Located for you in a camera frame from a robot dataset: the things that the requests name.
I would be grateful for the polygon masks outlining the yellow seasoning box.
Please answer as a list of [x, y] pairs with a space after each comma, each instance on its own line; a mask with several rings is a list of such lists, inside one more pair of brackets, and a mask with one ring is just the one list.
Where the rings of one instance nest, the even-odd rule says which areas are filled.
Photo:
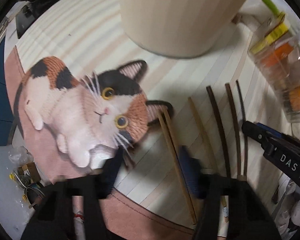
[[252, 55], [256, 55], [268, 48], [289, 31], [289, 23], [285, 18], [285, 13], [279, 13], [278, 17], [268, 18], [267, 21], [257, 29], [254, 33], [252, 45], [249, 48], [249, 52]]

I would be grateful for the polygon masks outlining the orange seasoning bag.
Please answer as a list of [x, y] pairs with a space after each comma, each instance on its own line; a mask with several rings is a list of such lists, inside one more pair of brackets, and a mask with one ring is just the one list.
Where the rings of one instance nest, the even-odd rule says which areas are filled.
[[265, 58], [261, 60], [261, 64], [266, 67], [272, 67], [275, 64], [279, 63], [282, 59], [287, 57], [292, 51], [294, 47], [291, 46], [288, 42], [275, 49], [273, 53], [269, 54]]

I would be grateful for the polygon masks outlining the white paper tissue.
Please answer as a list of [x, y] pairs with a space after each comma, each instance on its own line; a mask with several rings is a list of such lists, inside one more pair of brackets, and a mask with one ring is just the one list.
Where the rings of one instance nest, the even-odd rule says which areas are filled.
[[300, 187], [285, 174], [279, 179], [273, 216], [282, 239], [290, 239], [300, 228]]

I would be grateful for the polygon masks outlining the cat print table mat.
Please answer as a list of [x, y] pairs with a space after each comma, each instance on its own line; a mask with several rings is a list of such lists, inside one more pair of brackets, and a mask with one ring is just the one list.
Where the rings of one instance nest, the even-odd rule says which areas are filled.
[[102, 200], [107, 227], [126, 239], [190, 239], [193, 224], [173, 159], [150, 100], [173, 106], [173, 126], [181, 144], [209, 166], [188, 103], [191, 97], [209, 136], [221, 173], [221, 141], [206, 87], [211, 86], [221, 112], [232, 176], [236, 176], [235, 136], [225, 83], [234, 102], [244, 103], [247, 118], [290, 131], [272, 88], [248, 56], [252, 31], [230, 23], [213, 47], [194, 59], [153, 54], [125, 33], [120, 0], [60, 0], [25, 32], [5, 60], [8, 96], [14, 101], [23, 75], [33, 66], [56, 60], [77, 80], [89, 75], [110, 85], [53, 88], [48, 79], [30, 78], [22, 87], [18, 111], [26, 147], [45, 176], [76, 178], [99, 168], [125, 145], [135, 161], [122, 169], [112, 194]]

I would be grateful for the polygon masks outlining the light wooden chopstick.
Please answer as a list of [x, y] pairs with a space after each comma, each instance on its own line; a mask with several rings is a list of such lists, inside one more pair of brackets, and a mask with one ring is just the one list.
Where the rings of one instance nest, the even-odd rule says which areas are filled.
[[211, 143], [210, 143], [210, 139], [207, 135], [207, 132], [206, 132], [206, 130], [203, 126], [202, 120], [200, 118], [200, 115], [199, 115], [199, 113], [196, 109], [196, 106], [195, 106], [195, 104], [194, 104], [191, 97], [188, 97], [188, 103], [190, 105], [191, 112], [194, 116], [194, 120], [196, 122], [196, 126], [198, 128], [199, 134], [200, 134], [201, 139], [203, 141], [203, 145], [204, 145], [204, 148], [205, 148], [205, 153], [206, 153], [206, 156], [209, 160], [211, 169], [213, 170], [214, 173], [219, 174], [217, 161], [216, 161], [216, 158], [215, 158], [215, 155], [214, 155]]

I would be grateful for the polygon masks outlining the beige cylindrical utensil holder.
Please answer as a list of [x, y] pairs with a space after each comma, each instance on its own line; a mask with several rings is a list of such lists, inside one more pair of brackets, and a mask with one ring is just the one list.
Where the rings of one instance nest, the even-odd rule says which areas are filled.
[[122, 26], [141, 48], [176, 58], [207, 52], [246, 0], [120, 0]]

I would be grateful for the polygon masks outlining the dark brown chopstick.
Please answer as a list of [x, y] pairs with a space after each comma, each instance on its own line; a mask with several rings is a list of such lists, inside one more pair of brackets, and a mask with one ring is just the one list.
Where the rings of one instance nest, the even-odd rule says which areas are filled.
[[216, 102], [216, 99], [215, 99], [215, 96], [214, 96], [211, 86], [207, 86], [206, 91], [207, 91], [207, 94], [210, 99], [210, 103], [212, 106], [213, 114], [215, 116], [215, 120], [217, 122], [218, 133], [219, 133], [222, 150], [223, 150], [226, 176], [228, 178], [230, 178], [231, 177], [230, 159], [229, 159], [228, 145], [226, 142], [226, 137], [225, 137], [225, 132], [224, 132], [223, 124], [222, 124], [221, 115], [220, 115], [219, 108], [218, 108], [218, 105], [217, 105], [217, 102]]

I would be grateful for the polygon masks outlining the black gas stove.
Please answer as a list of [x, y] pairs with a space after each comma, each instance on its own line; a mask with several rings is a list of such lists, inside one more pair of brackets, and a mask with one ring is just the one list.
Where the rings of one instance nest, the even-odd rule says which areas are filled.
[[25, 4], [15, 17], [17, 38], [20, 39], [42, 14], [42, 10], [33, 3]]

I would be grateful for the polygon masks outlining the clear plastic organizer tray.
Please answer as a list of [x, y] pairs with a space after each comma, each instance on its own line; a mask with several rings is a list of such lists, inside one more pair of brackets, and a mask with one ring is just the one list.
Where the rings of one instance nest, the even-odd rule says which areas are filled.
[[[300, 86], [300, 28], [295, 30], [288, 21], [287, 16], [285, 20], [289, 23], [289, 31], [285, 35], [256, 55], [252, 55], [248, 49], [248, 55], [261, 74], [264, 76], [269, 86], [272, 88], [287, 121], [290, 123], [300, 123], [300, 111], [294, 112], [292, 110], [288, 97], [288, 93], [291, 90]], [[273, 53], [275, 49], [287, 42], [294, 47], [293, 51], [287, 57], [272, 67], [266, 67], [265, 65], [261, 64], [261, 60], [263, 58]]]

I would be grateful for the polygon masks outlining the floor trash pile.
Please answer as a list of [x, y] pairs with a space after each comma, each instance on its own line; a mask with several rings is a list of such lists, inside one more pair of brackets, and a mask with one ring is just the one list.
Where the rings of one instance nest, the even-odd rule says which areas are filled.
[[44, 186], [32, 154], [21, 146], [12, 148], [8, 158], [14, 165], [9, 178], [23, 189], [23, 200], [29, 208], [37, 210], [45, 194], [42, 191]]

